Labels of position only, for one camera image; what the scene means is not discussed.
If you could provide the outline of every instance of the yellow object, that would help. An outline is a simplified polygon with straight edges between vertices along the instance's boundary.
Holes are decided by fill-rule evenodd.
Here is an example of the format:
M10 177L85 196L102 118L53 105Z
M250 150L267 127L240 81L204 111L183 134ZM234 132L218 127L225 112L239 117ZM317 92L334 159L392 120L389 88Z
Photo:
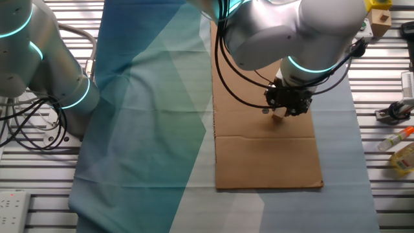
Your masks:
M394 153L390 160L401 175L414 171L414 143Z
M365 0L367 11L372 9L389 10L393 5L393 0Z

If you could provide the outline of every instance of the electrical outlet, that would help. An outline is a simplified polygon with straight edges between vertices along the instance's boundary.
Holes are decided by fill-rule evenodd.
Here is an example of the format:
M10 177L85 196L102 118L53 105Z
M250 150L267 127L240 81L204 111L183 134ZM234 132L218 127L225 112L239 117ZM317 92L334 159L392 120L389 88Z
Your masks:
M0 192L0 232L24 232L29 202L26 192Z

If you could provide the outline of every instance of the wooden block on cardboard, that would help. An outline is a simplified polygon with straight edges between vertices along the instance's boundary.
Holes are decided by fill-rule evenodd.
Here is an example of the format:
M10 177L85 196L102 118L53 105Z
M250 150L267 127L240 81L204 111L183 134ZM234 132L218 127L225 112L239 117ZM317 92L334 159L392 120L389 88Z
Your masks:
M367 18L375 37L381 38L391 28L392 19L389 10L372 9Z
M282 121L286 115L286 112L287 112L286 107L275 109L272 115L273 120L276 122Z

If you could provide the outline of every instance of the metal rail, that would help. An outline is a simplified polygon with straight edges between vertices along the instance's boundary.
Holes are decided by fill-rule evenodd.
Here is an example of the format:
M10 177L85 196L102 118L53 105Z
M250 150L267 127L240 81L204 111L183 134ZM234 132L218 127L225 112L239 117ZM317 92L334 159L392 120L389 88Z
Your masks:
M60 23L85 29L96 38L100 27L103 0L45 0ZM378 43L370 45L365 56L352 64L349 81L365 149L371 187L379 216L381 233L414 233L414 173L399 180L391 169L391 153L377 153L376 143L406 126L385 126L375 120L374 110L383 109L402 98L400 73L408 69L408 50L398 37L397 28L414 21L414 1L394 0L393 28ZM70 32L61 32L63 40L81 65L91 54L92 45ZM41 110L44 115L47 108ZM45 124L40 116L34 122ZM43 135L27 128L30 136ZM414 142L414 135L393 148L399 150ZM32 193L26 233L75 233L77 216L67 206L78 151L33 154L16 143L9 144L0 161L0 192L25 189Z

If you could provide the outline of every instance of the blue cloth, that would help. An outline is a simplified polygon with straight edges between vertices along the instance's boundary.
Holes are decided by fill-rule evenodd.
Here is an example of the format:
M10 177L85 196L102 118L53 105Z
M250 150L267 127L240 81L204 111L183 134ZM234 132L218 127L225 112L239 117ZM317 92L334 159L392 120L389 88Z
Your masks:
M107 0L96 81L77 232L379 232L349 82L312 104L325 188L217 192L210 24L195 8Z

